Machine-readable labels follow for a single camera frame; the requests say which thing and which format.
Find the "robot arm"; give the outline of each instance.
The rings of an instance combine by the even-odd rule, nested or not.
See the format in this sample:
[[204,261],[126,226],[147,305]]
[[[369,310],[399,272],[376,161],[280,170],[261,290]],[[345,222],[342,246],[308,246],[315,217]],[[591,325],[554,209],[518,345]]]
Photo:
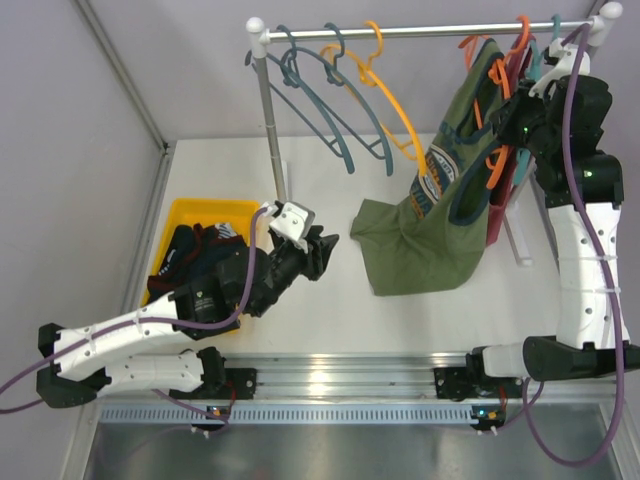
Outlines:
[[[559,41],[552,44],[546,56],[555,67],[538,83],[521,82],[516,94],[492,118],[501,142],[527,148],[536,159],[536,181],[544,191],[558,246],[562,305],[556,336],[475,349],[468,365],[479,376],[566,380],[607,375],[615,369],[611,292],[605,284],[601,258],[574,208],[563,164],[563,106],[574,50]],[[622,170],[615,157],[597,149],[612,96],[604,81],[588,73],[585,56],[571,119],[573,175],[617,285]],[[627,343],[626,365],[637,368],[638,348],[628,345],[624,323],[622,332]]]
[[[256,251],[251,293],[243,313],[260,317],[300,274],[314,281],[322,276],[339,237],[321,236],[323,227],[314,226],[314,218],[313,212],[291,202],[267,207],[265,221],[274,249],[269,254]],[[238,320],[228,319],[242,298],[248,264],[247,247],[218,262],[214,272],[133,312],[79,329],[55,324],[41,327],[38,347],[45,357],[78,341],[86,343],[38,372],[39,395],[50,407],[64,408],[140,389],[215,392],[225,384],[225,370],[213,347],[180,355],[138,354],[240,328]],[[208,329],[185,327],[181,325],[184,321]],[[128,325],[104,333],[122,322]],[[211,329],[215,324],[220,328]]]

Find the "green t-shirt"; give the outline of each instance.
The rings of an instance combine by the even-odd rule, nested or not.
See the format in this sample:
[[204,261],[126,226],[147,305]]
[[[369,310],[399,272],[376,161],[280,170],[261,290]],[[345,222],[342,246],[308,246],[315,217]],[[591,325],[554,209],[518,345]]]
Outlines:
[[[425,157],[443,192],[428,176],[416,178],[399,205],[364,200],[351,226],[362,247],[376,295],[408,295],[456,288],[482,258],[487,238],[490,191],[485,160],[500,146],[489,115],[502,104],[489,77],[503,55],[487,40],[456,92]],[[476,127],[477,99],[484,127]]]

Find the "clothes in bin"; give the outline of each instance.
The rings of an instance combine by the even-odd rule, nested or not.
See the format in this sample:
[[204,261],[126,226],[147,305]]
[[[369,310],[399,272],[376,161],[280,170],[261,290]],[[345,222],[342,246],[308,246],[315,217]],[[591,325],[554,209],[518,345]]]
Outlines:
[[244,239],[229,223],[216,223],[209,227],[199,223],[178,225],[158,273],[147,279],[147,303],[210,273],[219,261],[245,247]]

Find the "white wall panel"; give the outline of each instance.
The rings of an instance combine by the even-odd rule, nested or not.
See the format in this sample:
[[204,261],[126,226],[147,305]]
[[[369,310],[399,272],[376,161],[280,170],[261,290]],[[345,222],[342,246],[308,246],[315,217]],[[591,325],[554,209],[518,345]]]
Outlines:
[[[2,2],[0,382],[38,327],[117,313],[159,154],[68,0]],[[35,376],[0,399],[36,397]],[[54,480],[78,410],[0,417],[0,477]]]
[[[279,23],[292,29],[322,28],[328,21],[356,27],[368,19],[384,26],[439,25],[510,22],[521,13],[532,21],[547,20],[556,12],[573,20],[584,18],[591,4],[591,0],[92,0],[151,114],[170,140],[264,135],[255,75],[243,66],[248,50],[244,25],[251,16],[261,16],[271,28]],[[390,40],[384,56],[376,61],[376,72],[396,92],[421,131],[437,128],[462,81],[459,41]],[[505,37],[505,46],[512,41],[513,37]],[[321,44],[305,46],[317,51]],[[375,44],[350,42],[349,47],[366,54]],[[282,54],[285,49],[277,45],[271,51]],[[348,93],[326,84],[319,64],[303,62],[301,70],[303,78],[337,105],[358,131],[373,132],[366,115],[353,108]],[[357,80],[354,68],[346,71]],[[274,68],[271,72],[274,83],[281,85],[279,72]],[[384,97],[379,92],[366,93],[379,118],[400,128]],[[293,92],[292,98],[301,102],[305,112],[314,111],[301,92]],[[279,99],[274,100],[282,134],[309,133]]]

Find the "hanger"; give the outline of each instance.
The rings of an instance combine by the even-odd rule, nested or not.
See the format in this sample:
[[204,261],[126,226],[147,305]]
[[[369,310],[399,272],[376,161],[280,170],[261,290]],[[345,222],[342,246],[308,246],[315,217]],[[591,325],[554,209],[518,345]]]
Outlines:
[[[253,70],[255,71],[256,66],[255,64],[251,63],[251,58],[251,50],[249,50],[247,52],[247,55],[245,56],[244,64],[245,66],[251,65]],[[311,122],[311,120],[309,120],[291,100],[289,100],[280,90],[278,90],[278,88],[272,82],[269,82],[269,86],[271,87],[271,89],[280,98],[282,98],[282,100],[284,100],[284,102],[311,128],[311,130],[320,138],[320,140],[324,142],[325,145],[327,145],[327,147],[331,149],[331,151],[338,158],[343,159],[347,168],[347,172],[353,173],[355,171],[355,166],[353,165],[353,159],[351,158],[349,148],[347,147],[347,144],[344,141],[344,137],[338,130],[335,122],[329,115],[329,112],[327,112],[327,110],[325,109],[323,104],[324,102],[322,102],[320,97],[318,97],[318,95],[304,81],[302,81],[302,79],[296,74],[295,71],[289,70],[289,67],[283,64],[277,57],[268,53],[267,59],[280,67],[280,70],[284,70],[287,72],[287,79],[289,79],[290,82],[295,83],[295,88],[300,87],[302,89],[309,100],[311,100],[311,103],[313,103],[318,112],[320,112],[324,120],[327,122],[327,125],[329,125],[329,128],[334,135],[334,139],[332,141],[327,140],[327,138],[320,132],[320,130],[318,130],[318,128]],[[335,148],[336,143],[338,144],[338,150],[336,150]]]
[[[325,25],[325,27],[333,29],[333,28],[335,28],[335,25],[333,25],[331,23],[328,23],[328,24]],[[392,175],[393,174],[393,155],[391,153],[391,148],[389,147],[389,142],[387,141],[387,138],[386,138],[386,136],[384,134],[384,130],[382,129],[382,126],[380,125],[380,122],[379,122],[378,118],[373,113],[373,110],[371,109],[369,104],[365,101],[364,97],[362,97],[362,95],[357,91],[355,86],[336,68],[336,65],[328,62],[324,57],[318,55],[316,52],[314,52],[312,50],[309,50],[308,48],[296,46],[295,40],[294,40],[293,36],[291,35],[291,32],[284,25],[279,25],[277,27],[277,29],[282,31],[282,32],[285,32],[287,34],[287,36],[289,37],[289,41],[291,43],[291,47],[289,48],[289,50],[287,50],[282,55],[282,58],[280,59],[280,62],[287,67],[286,69],[282,69],[281,68],[283,77],[285,79],[285,81],[284,81],[285,85],[294,86],[294,88],[295,88],[295,85],[292,85],[291,84],[292,82],[288,81],[288,77],[289,77],[289,73],[288,72],[295,72],[295,73],[297,73],[298,78],[300,77],[299,69],[298,69],[298,65],[297,65],[297,60],[296,60],[298,53],[304,53],[305,55],[308,55],[308,56],[314,58],[315,60],[319,61],[320,63],[322,63],[322,65],[324,66],[325,71],[329,72],[329,74],[331,76],[331,79],[332,79],[332,82],[335,82],[335,84],[339,84],[339,85],[345,85],[349,89],[353,90],[354,94],[357,96],[357,98],[358,98],[358,100],[360,102],[360,105],[362,106],[364,111],[367,113],[367,115],[371,119],[371,122],[373,123],[373,126],[376,129],[376,132],[378,133],[378,139],[375,140],[372,143],[367,143],[364,139],[362,139],[360,137],[360,135],[358,135],[351,127],[349,127],[346,124],[346,122],[344,122],[342,119],[340,119],[337,116],[336,116],[336,118],[339,118],[340,123],[343,126],[345,126],[345,128],[347,128],[349,133],[351,133],[354,137],[356,137],[356,139],[367,150],[369,150],[369,152],[372,153],[374,155],[374,157],[376,157],[378,159],[384,159],[385,160],[387,176]],[[339,35],[339,40],[341,40],[341,42],[340,42],[341,45],[344,46],[344,39],[342,38],[342,35],[339,34],[339,31],[336,32],[336,33]],[[323,100],[320,99],[320,102],[325,107],[328,108],[328,105]],[[380,144],[382,146],[383,155],[378,155],[373,150],[373,148],[376,147],[378,144]]]
[[[529,43],[529,18],[526,15],[520,15],[517,17],[517,19],[522,22],[520,42],[511,50],[509,50],[504,58],[496,59],[496,61],[493,62],[493,65],[489,69],[488,73],[489,78],[493,80],[496,85],[500,85],[500,88],[502,89],[502,97],[505,100],[511,98],[511,86],[509,85],[509,77],[507,76],[506,72],[506,63],[513,55],[524,50]],[[465,49],[465,64],[467,66],[467,70],[471,69],[473,54],[478,44],[478,38],[480,37],[487,38],[485,35],[470,35],[469,37],[464,39],[460,43],[460,45],[458,45],[458,48]],[[477,100],[474,100],[473,102],[473,109],[475,113],[476,124],[480,129],[483,126],[483,121]],[[504,166],[507,163],[507,159],[509,157],[509,147],[507,145],[502,145],[500,148],[492,152],[492,155],[496,154],[497,159],[495,163],[492,162],[491,156],[487,157],[487,159],[485,160],[487,168],[491,171],[491,175],[489,176],[489,180],[487,181],[487,188],[489,190],[494,189],[498,184],[498,181],[500,180],[500,176],[502,175],[502,171],[504,170]]]
[[[411,120],[409,120],[409,117],[405,113],[400,103],[396,100],[395,96],[391,93],[389,88],[384,84],[384,82],[382,82],[382,80],[380,80],[380,78],[372,70],[373,60],[379,57],[384,51],[384,39],[382,37],[382,33],[380,32],[380,28],[375,22],[372,22],[372,21],[365,22],[365,25],[368,27],[371,27],[374,30],[376,34],[376,38],[378,40],[378,49],[369,55],[366,62],[360,59],[351,50],[345,50],[343,41],[340,42],[340,45],[336,45],[336,44],[326,45],[324,48],[322,48],[322,50],[320,50],[320,55],[322,57],[327,56],[329,61],[331,62],[331,65],[335,67],[337,66],[338,59],[346,54],[349,58],[351,58],[356,63],[356,66],[358,68],[360,83],[368,87],[379,87],[380,90],[382,90],[384,95],[387,97],[391,105],[394,107],[394,109],[398,113],[398,116],[400,117],[405,128],[407,129],[407,132],[409,133],[411,140],[406,143],[401,143],[391,133],[391,131],[387,128],[387,126],[383,124],[382,129],[384,133],[391,139],[391,141],[396,145],[396,147],[398,147],[398,149],[400,149],[400,151],[407,158],[418,162],[419,174],[421,176],[425,176],[425,175],[433,176],[433,174],[427,168],[426,159],[424,156],[424,149],[422,147],[422,143],[420,142],[420,139],[418,138],[415,128],[411,123]],[[341,40],[342,36],[339,34],[340,32],[339,29],[333,28],[333,30],[338,34],[338,39]],[[329,81],[329,83],[332,83],[334,85],[343,86],[339,82],[336,82],[335,77],[333,77],[329,71],[327,71],[327,80]],[[359,96],[356,95],[355,91],[353,91],[350,87],[346,85],[345,85],[345,88],[347,88],[347,91],[349,91],[349,93],[351,93],[351,95],[354,96],[356,100],[360,101],[358,98]],[[408,150],[408,148],[411,145],[413,145],[415,149],[414,155],[412,155]]]
[[[553,17],[551,17],[551,20],[553,20],[553,36],[551,38],[551,41],[553,42],[560,36],[560,24],[562,22],[562,18],[556,13]],[[538,50],[538,44],[535,38],[531,38],[529,41],[529,52],[527,55],[531,57],[531,63],[529,65],[529,68],[525,71],[524,76],[529,80],[534,80],[537,82],[542,76],[540,65],[542,64],[544,53]],[[516,168],[516,173],[513,176],[513,184],[519,185],[520,183],[522,183],[527,174],[527,167],[529,166],[529,162],[531,161],[531,152],[526,148],[519,148],[516,154],[516,159],[518,162],[518,167]]]

